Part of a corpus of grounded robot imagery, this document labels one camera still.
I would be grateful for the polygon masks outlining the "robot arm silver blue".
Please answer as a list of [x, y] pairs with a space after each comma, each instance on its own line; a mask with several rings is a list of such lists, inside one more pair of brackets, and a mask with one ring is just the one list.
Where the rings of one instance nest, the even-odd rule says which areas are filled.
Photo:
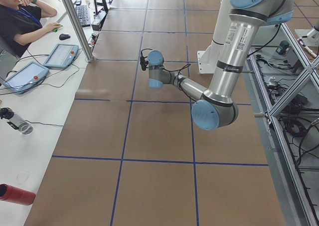
[[208, 88], [183, 76], [179, 70], [167, 70], [163, 55], [157, 50], [140, 57], [142, 70], [149, 72], [151, 88], [172, 84], [195, 100], [191, 116], [202, 130], [215, 130], [237, 119], [238, 107], [231, 96], [259, 27], [287, 22], [293, 14], [294, 0], [228, 2], [230, 25]]

